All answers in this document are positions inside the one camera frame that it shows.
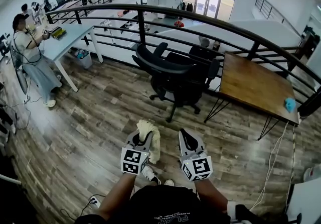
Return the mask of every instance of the chair armrest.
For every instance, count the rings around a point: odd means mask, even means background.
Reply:
[[[155,51],[154,51],[154,55],[156,55],[156,56],[158,56],[158,57],[161,57],[162,56],[162,54],[163,54],[163,52],[166,50],[166,48],[167,48],[167,46],[168,46],[168,43],[160,43],[157,47],[156,47],[156,49],[155,49]]]
[[[213,80],[216,77],[217,73],[219,72],[219,68],[220,68],[220,62],[216,59],[213,59],[211,66],[209,68],[209,72],[207,74],[207,77],[210,80]]]

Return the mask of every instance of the power outlet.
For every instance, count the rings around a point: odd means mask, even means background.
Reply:
[[[96,197],[96,196],[92,196],[92,197],[90,197],[90,200],[92,201],[92,203],[91,203],[91,205],[92,206],[95,206],[95,207],[97,207],[97,208],[99,208],[100,207],[100,201],[98,200],[98,198]]]

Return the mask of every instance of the desk leg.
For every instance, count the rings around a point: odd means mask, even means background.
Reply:
[[[267,117],[266,118],[266,121],[265,121],[265,124],[264,124],[264,127],[263,127],[263,130],[261,132],[261,135],[260,137],[257,139],[257,141],[261,140],[267,133],[269,133],[271,131],[272,128],[274,128],[274,126],[279,122],[279,120],[277,120],[274,125],[272,127],[269,128],[268,131],[266,131],[268,129],[268,126],[270,125],[270,122],[272,120],[272,117]]]
[[[104,60],[102,59],[101,53],[100,53],[100,51],[98,49],[98,43],[97,43],[97,40],[96,40],[94,29],[92,29],[90,31],[90,36],[91,36],[92,43],[94,44],[94,47],[95,47],[95,50],[96,50],[96,54],[98,55],[99,62],[103,63]]]
[[[225,100],[222,100],[220,102],[220,104],[215,107],[217,105],[219,101],[219,98],[217,98],[216,100],[216,103],[214,104],[213,108],[211,109],[210,113],[207,115],[206,119],[204,120],[204,123],[206,123],[209,119],[211,119],[213,116],[215,116],[216,114],[218,114],[222,109],[224,109],[226,106],[228,106],[230,104],[230,102],[228,102],[226,105],[224,105],[223,107],[221,107],[221,109],[219,109],[219,107],[222,105],[222,103],[225,101]]]
[[[61,65],[60,61],[57,60],[55,61],[55,64],[57,66],[57,68],[60,70],[61,74],[64,76],[64,78],[67,80],[68,84],[71,86],[71,88],[77,92],[78,88],[75,86],[74,82],[72,82],[71,78],[68,76],[67,72],[65,71],[65,69],[63,68],[63,66]]]

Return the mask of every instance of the white shirt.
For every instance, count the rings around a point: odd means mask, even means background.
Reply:
[[[14,33],[12,46],[18,53],[22,54],[22,60],[24,63],[28,63],[27,59],[31,62],[35,62],[40,59],[40,52],[37,47],[28,49],[27,47],[32,42],[32,37],[23,31]]]

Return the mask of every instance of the trash can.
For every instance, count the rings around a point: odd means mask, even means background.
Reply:
[[[77,59],[80,61],[84,69],[88,69],[92,65],[92,60],[90,52],[87,50],[77,50],[76,54]]]

